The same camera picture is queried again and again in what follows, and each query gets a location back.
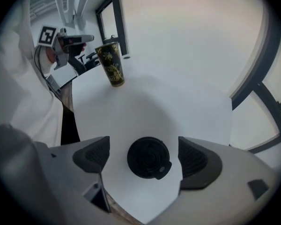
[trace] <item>white sleeve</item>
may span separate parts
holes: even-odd
[[[63,107],[49,92],[34,60],[30,0],[18,0],[0,26],[0,124],[34,141],[60,145]]]

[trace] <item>person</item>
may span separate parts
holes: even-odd
[[[79,142],[73,112],[49,90],[40,72],[50,72],[55,54],[49,47],[36,49],[30,0],[18,0],[0,26],[0,124],[48,147]]]

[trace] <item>white tabletop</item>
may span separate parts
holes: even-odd
[[[73,80],[74,115],[81,140],[110,136],[104,187],[123,209],[148,223],[178,196],[178,137],[228,146],[232,106],[221,91],[193,78],[187,64],[170,68],[134,54],[122,66],[125,83],[118,88],[101,66]],[[172,167],[161,180],[139,178],[128,167],[129,147],[145,136],[162,140],[169,150]]]

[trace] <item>white wall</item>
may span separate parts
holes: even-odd
[[[262,0],[121,0],[130,53],[187,66],[228,95],[249,70]]]
[[[37,45],[37,38],[40,33],[41,27],[43,25],[52,25],[52,26],[57,26],[59,29],[63,28],[62,21],[59,17],[58,11],[53,10],[50,11],[46,14],[43,14],[42,16],[34,19],[31,23],[31,33],[33,37],[33,41],[35,46]],[[68,28],[67,29],[67,34],[68,35],[76,35],[76,30],[74,28]],[[74,69],[71,67],[71,65],[67,64],[64,67],[61,67],[57,70],[53,70],[53,68],[56,66],[53,65],[51,68],[51,75],[55,79],[56,83],[61,87],[74,77],[76,77],[76,73],[74,72]]]

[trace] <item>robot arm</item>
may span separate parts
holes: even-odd
[[[109,148],[108,136],[48,148],[19,130],[0,126],[0,180],[22,208],[47,224],[123,224],[109,213],[101,179]],[[205,165],[194,171],[180,156],[182,169],[187,168],[183,187],[150,225],[244,224],[275,192],[274,171],[247,151],[179,137],[179,153],[186,150],[204,153]],[[215,172],[208,168],[212,156]],[[212,173],[211,179],[204,169]]]
[[[41,46],[51,47],[56,55],[55,60],[57,66],[54,70],[65,66],[69,60],[78,56],[83,45],[87,42],[93,41],[93,35],[76,35],[67,36],[65,28],[60,29],[52,26],[43,26],[38,37],[38,44]]]

